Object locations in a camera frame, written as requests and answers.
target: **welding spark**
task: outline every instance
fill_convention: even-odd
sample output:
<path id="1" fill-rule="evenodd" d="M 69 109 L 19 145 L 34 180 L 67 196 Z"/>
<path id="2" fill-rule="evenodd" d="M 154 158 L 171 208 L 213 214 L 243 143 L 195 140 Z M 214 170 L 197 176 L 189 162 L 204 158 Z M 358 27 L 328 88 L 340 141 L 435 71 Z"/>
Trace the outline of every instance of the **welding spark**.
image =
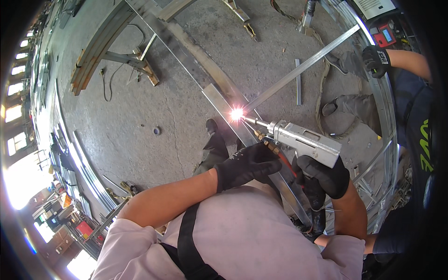
<path id="1" fill-rule="evenodd" d="M 243 109 L 242 108 L 234 108 L 231 112 L 230 112 L 230 117 L 233 121 L 238 121 L 240 120 L 244 115 Z"/>

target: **worker in white t-shirt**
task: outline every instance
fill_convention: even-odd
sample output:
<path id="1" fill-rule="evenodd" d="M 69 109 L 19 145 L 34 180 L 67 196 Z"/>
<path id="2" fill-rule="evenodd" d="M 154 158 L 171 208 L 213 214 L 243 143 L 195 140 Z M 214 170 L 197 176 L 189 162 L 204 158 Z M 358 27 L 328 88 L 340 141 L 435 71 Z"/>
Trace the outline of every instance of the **worker in white t-shirt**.
<path id="1" fill-rule="evenodd" d="M 263 185 L 282 164 L 262 143 L 228 157 L 214 120 L 195 176 L 145 190 L 112 224 L 92 279 L 360 279 L 367 216 L 340 158 L 297 168 L 332 198 L 335 233 L 320 252 Z M 168 223 L 162 242 L 155 228 Z"/>

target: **gray pants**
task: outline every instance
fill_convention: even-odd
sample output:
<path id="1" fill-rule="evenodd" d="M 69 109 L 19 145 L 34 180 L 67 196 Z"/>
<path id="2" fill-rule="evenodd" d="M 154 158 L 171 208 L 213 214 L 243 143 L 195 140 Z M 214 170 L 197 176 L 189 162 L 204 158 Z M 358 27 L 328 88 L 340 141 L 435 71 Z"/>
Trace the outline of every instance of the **gray pants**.
<path id="1" fill-rule="evenodd" d="M 336 99 L 337 111 L 352 114 L 382 137 L 378 111 L 373 95 L 341 95 Z"/>
<path id="2" fill-rule="evenodd" d="M 195 166 L 193 176 L 212 169 L 215 164 L 220 164 L 226 159 L 228 151 L 224 139 L 219 133 L 212 133 L 202 148 L 202 161 Z"/>

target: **welding torch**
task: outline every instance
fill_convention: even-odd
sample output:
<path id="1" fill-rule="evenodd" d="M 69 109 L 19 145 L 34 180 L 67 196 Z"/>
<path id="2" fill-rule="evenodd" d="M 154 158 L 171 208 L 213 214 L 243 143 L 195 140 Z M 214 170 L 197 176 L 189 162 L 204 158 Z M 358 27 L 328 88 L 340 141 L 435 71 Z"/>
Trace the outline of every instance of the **welding torch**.
<path id="1" fill-rule="evenodd" d="M 241 119 L 266 127 L 275 141 L 294 148 L 297 157 L 307 155 L 329 168 L 334 167 L 339 157 L 342 144 L 312 130 L 285 120 L 268 123 L 252 116 L 242 116 Z"/>

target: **person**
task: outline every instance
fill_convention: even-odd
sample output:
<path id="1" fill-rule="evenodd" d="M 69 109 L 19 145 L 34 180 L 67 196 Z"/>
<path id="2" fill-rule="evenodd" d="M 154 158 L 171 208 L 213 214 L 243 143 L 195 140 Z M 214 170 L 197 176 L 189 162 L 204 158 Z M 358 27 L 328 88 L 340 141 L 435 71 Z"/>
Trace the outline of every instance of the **person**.
<path id="1" fill-rule="evenodd" d="M 297 159 L 338 210 L 336 235 L 321 252 L 258 182 L 281 169 L 278 156 L 260 142 L 229 157 L 215 121 L 206 128 L 192 177 L 147 189 L 119 212 L 92 279 L 361 278 L 366 208 L 340 158 L 333 169 Z M 154 229 L 165 224 L 158 242 Z"/>
<path id="2" fill-rule="evenodd" d="M 427 183 L 434 169 L 429 147 L 433 91 L 425 82 L 432 81 L 431 73 L 425 57 L 415 52 L 369 46 L 364 49 L 362 59 L 373 78 L 381 78 L 385 73 L 391 77 L 397 140 L 409 151 L 412 168 L 410 201 L 388 214 L 378 234 L 367 236 L 365 254 L 403 253 L 427 207 L 430 193 Z M 373 95 L 341 95 L 322 108 L 324 116 L 334 112 L 352 114 L 383 136 Z M 325 246 L 330 237 L 319 233 L 308 238 Z"/>

